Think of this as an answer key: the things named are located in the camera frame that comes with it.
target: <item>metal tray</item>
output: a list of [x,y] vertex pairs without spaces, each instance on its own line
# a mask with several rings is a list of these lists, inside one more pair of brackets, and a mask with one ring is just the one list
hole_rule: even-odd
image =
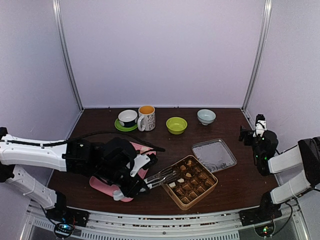
[[237,160],[227,144],[220,138],[196,143],[192,146],[195,157],[211,173],[215,173],[237,164]]

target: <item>box of chocolates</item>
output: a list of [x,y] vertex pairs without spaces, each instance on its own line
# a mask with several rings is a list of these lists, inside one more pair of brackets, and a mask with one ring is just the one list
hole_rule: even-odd
[[164,190],[182,210],[188,210],[211,193],[218,179],[194,156],[189,155],[173,165],[179,178],[163,184]]

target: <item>white wall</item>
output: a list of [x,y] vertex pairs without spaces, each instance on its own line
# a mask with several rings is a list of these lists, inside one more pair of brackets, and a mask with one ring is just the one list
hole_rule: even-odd
[[[79,114],[51,0],[0,0],[0,126],[21,138],[64,139]],[[26,168],[45,183],[49,169]],[[29,199],[0,184],[1,239],[16,240]]]
[[[320,1],[273,1],[271,23],[248,112],[264,114],[279,151],[320,136]],[[280,175],[286,182],[293,169]],[[320,195],[299,199],[313,240],[319,239]]]
[[62,0],[84,107],[240,107],[263,0]]

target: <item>metal tongs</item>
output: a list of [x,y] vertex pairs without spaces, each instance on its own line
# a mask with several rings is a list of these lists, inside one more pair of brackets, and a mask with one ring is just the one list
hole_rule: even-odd
[[[146,183],[147,188],[143,187],[140,189],[139,192],[140,193],[147,192],[148,190],[161,186],[162,184],[172,183],[178,178],[179,178],[178,171],[175,170],[173,166],[168,166],[165,169],[161,170],[160,172],[156,173],[155,175],[152,175],[144,179],[144,182]],[[120,189],[115,190],[113,192],[113,199],[115,201],[119,201],[123,198],[125,198],[125,196]]]
[[175,180],[177,180],[178,177],[179,173],[175,170],[175,168],[172,166],[168,166],[160,172],[156,173],[155,175],[144,179],[144,182],[147,184],[149,189],[153,189],[162,184],[172,183]]

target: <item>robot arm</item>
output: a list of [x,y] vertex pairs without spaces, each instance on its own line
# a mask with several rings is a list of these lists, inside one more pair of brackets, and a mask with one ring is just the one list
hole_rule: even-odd
[[258,121],[262,117],[264,121],[261,114],[256,118],[256,130],[241,127],[239,136],[240,141],[244,140],[245,145],[252,147],[253,158],[260,174],[276,174],[298,165],[303,165],[303,170],[285,184],[264,193],[259,207],[240,211],[243,226],[280,217],[282,214],[279,209],[282,203],[300,197],[320,183],[320,137],[300,140],[297,146],[274,156],[278,145],[276,134],[264,127],[263,132],[256,134],[261,125]]
[[133,198],[149,191],[138,171],[156,162],[154,154],[137,154],[128,140],[118,137],[107,143],[92,143],[82,138],[38,141],[11,136],[6,128],[0,127],[0,183],[16,186],[46,209],[48,218],[67,224],[75,222],[85,227],[89,213],[68,208],[65,195],[42,185],[20,165],[95,176],[108,185],[119,186],[122,197]]

